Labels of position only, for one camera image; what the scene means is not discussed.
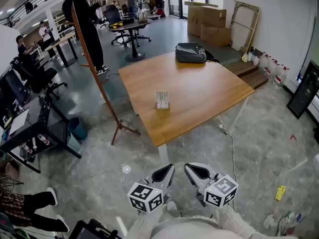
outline wooden coat rack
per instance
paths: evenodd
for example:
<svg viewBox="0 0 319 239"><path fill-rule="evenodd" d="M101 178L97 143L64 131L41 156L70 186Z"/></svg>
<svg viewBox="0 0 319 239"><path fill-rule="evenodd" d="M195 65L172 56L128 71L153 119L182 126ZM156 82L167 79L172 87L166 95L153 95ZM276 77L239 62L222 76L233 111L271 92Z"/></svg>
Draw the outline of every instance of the wooden coat rack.
<svg viewBox="0 0 319 239"><path fill-rule="evenodd" d="M113 139L112 139L112 142L111 142L111 145L114 144L114 140L115 140L115 137L116 137L116 134L118 132L119 129L126 129L130 132L133 132L137 135L141 135L137 130L132 130L130 128L128 128L127 126L124 126L122 124L122 121L118 119L118 117L116 116L114 110L113 110L113 107L111 106L111 103L109 101L109 99L107 98L105 92L104 92L104 89L103 89L103 86L101 84L101 82L99 81L99 78L98 78L98 75L96 73L96 69L95 69L95 66L93 65L93 62L92 62L92 59L90 57L90 54L89 54L89 51L86 47L86 44L85 44L85 40L83 38L83 35L82 35L82 31L81 31L81 28L80 28L80 24L79 24L79 21L78 21L78 17L76 15L76 11L75 11L75 8L74 8L74 4L72 2L72 18L73 18L73 22L72 25L75 26L75 29L76 29L76 32L78 34L78 37L80 39L80 42L81 42L81 45L82 45L82 48L83 48L83 55L86 57L86 60L88 61L88 65L81 65L81 66L85 66L85 67L89 67L92 74L93 74L93 77L95 79L95 82L96 84L98 85L99 89L100 89L100 92L102 93L102 96L106 102L106 105L108 106L111 114L112 114L112 117L113 119L115 120L115 123L116 123L116 130L115 130L115 133L113 135Z"/></svg>

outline sneaker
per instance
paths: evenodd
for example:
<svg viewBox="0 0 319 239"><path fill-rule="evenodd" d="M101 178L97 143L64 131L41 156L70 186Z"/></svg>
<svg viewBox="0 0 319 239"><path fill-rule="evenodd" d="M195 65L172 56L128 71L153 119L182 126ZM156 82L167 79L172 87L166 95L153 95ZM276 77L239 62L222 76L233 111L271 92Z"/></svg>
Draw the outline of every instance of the sneaker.
<svg viewBox="0 0 319 239"><path fill-rule="evenodd" d="M102 66L102 69L101 70L98 70L96 73L97 75L102 75L102 74L105 74L107 73L108 71L110 70L110 68L106 67L105 65Z"/></svg>
<svg viewBox="0 0 319 239"><path fill-rule="evenodd" d="M55 192L54 192L54 189L52 189L52 188L47 188L46 190L47 190L47 192L51 192L51 194L52 194L53 197L54 197L55 204L54 204L53 206L57 206L57 205L58 205L58 200L56 199L56 194L55 194Z"/></svg>
<svg viewBox="0 0 319 239"><path fill-rule="evenodd" d="M57 219L57 220L60 220L60 221L62 221L62 222L64 223L64 225L65 225L66 228L68 229L67 233L69 233L69 232L70 232L70 228L69 228L69 226L66 224L66 222L64 221L64 219L61 217L61 215L56 215L56 219Z"/></svg>

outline plaid cloth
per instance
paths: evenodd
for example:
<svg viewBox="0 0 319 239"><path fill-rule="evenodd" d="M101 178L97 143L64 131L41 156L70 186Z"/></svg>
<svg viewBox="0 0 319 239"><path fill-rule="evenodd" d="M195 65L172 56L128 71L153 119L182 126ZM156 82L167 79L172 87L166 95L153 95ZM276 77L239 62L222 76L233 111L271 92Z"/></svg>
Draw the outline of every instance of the plaid cloth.
<svg viewBox="0 0 319 239"><path fill-rule="evenodd" d="M31 226L31 219L23 211L24 195L11 193L0 188L0 211L4 212L12 224L20 227Z"/></svg>

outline railing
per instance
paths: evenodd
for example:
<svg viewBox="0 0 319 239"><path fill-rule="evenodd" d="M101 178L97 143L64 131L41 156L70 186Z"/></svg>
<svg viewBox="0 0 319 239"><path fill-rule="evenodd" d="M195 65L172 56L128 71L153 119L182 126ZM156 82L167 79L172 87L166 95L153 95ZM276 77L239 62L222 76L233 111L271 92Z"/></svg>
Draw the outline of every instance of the railing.
<svg viewBox="0 0 319 239"><path fill-rule="evenodd" d="M35 7L46 2L48 0L26 0L8 18L0 19L0 24L13 27L19 20L25 17L28 13L35 9Z"/></svg>

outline wooden step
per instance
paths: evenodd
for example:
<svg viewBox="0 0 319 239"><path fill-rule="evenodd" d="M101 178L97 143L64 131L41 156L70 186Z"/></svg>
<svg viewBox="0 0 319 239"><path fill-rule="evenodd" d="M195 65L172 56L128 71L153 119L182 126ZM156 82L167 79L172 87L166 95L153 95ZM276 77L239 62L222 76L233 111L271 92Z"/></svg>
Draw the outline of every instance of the wooden step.
<svg viewBox="0 0 319 239"><path fill-rule="evenodd" d="M252 62L245 63L243 61L228 64L225 67L238 77L258 69L258 66L254 66Z"/></svg>
<svg viewBox="0 0 319 239"><path fill-rule="evenodd" d="M239 78L246 82L254 90L268 82L268 77L263 75L258 70L245 74L243 76L239 76Z"/></svg>
<svg viewBox="0 0 319 239"><path fill-rule="evenodd" d="M225 67L253 89L257 89L268 82L268 78L263 75L258 70L258 66L254 66L252 62L245 63L243 61L238 61L225 65Z"/></svg>

